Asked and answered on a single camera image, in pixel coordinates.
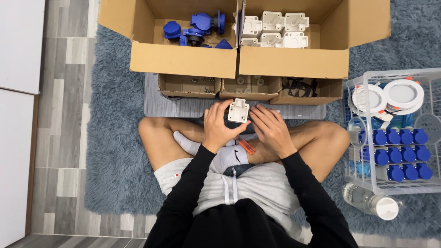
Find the plastic basket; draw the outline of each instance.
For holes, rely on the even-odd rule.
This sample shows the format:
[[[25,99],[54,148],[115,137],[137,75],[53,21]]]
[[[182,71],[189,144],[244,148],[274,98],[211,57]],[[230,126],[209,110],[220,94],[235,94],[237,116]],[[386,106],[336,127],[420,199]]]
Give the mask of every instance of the plastic basket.
[[[373,124],[378,123],[375,117],[371,118],[369,111],[361,112],[358,108],[351,109],[348,99],[351,99],[353,89],[363,85],[364,89],[368,84],[386,84],[397,79],[406,79],[420,82],[424,89],[424,101],[422,107],[412,115],[411,118],[415,128],[425,128],[429,135],[426,143],[427,149],[431,152],[431,158],[427,165],[432,169],[433,176],[429,180],[404,180],[402,182],[386,181],[377,179],[375,175],[374,146],[372,130]],[[370,109],[369,93],[363,91],[365,103],[364,108]],[[351,137],[351,144],[348,149],[348,164],[345,166],[345,180],[360,187],[372,190],[376,195],[398,195],[415,193],[441,192],[441,68],[398,70],[398,71],[368,71],[362,76],[348,80],[344,83],[344,114],[348,123],[348,132]],[[364,131],[366,136],[360,141],[359,131]],[[369,161],[363,159],[362,147],[369,147]]]

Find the gray shorts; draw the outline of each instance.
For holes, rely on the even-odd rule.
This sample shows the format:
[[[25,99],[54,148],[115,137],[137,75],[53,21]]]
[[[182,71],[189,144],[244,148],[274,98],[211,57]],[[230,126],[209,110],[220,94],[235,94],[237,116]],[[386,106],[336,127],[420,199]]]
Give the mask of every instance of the gray shorts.
[[[178,159],[155,171],[156,179],[165,195],[172,191],[191,160],[192,158]],[[193,216],[211,207],[234,204],[237,200],[246,198],[258,204],[291,237],[300,235],[301,226],[289,218],[290,214],[300,209],[299,200],[289,185],[285,168],[274,162],[256,165],[238,178],[219,174],[211,163]]]

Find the shaggy rug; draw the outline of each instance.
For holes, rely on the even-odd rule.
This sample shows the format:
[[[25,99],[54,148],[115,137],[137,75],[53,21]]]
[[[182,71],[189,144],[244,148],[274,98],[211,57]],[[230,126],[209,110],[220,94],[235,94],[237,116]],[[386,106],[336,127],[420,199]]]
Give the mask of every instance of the shaggy rug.
[[[352,48],[349,77],[365,71],[441,67],[440,9],[441,0],[392,0],[391,37]],[[129,70],[130,51],[127,38],[98,28],[87,126],[85,206],[100,214],[155,214],[165,198],[138,135],[137,125],[144,117],[144,73]],[[345,126],[341,107],[342,101],[328,104],[326,120]],[[304,121],[287,121],[289,126],[301,123]],[[344,203],[344,159],[322,185],[342,210],[351,231],[402,238],[441,237],[441,194],[400,195],[404,207],[388,222]],[[308,226],[303,211],[293,218]]]

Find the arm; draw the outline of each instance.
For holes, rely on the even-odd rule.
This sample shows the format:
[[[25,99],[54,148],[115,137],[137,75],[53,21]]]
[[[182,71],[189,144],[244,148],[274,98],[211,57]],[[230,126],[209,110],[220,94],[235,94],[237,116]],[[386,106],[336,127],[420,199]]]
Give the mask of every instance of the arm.
[[[245,131],[250,123],[247,121],[234,129],[225,126],[224,112],[232,102],[231,99],[215,102],[205,110],[204,142],[165,199],[144,247],[176,247],[184,243],[211,161],[222,146]]]
[[[199,147],[159,210],[145,247],[182,245],[191,227],[193,210],[198,205],[199,194],[214,156],[204,146]]]
[[[298,152],[281,159],[313,234],[311,247],[358,247],[348,223]]]

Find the white electrical box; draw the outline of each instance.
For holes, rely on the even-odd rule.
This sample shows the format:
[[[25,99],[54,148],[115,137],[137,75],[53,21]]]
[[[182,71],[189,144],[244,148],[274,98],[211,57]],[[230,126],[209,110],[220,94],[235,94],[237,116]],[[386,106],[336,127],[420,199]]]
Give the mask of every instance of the white electrical box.
[[[281,12],[264,11],[260,20],[263,33],[280,33],[285,28],[285,17]]]
[[[284,47],[284,39],[280,34],[262,34],[260,42],[262,47]]]
[[[258,38],[262,32],[262,21],[257,16],[245,16],[242,38]]]
[[[284,47],[305,48],[308,46],[308,37],[303,32],[286,32],[284,34]]]
[[[240,44],[244,46],[258,46],[259,43],[258,41],[259,40],[257,38],[245,38],[245,39],[241,39]]]
[[[228,120],[231,122],[245,123],[248,120],[248,110],[250,105],[245,103],[245,99],[236,98],[230,104]]]
[[[303,32],[309,27],[309,17],[305,13],[286,13],[285,14],[285,32]]]

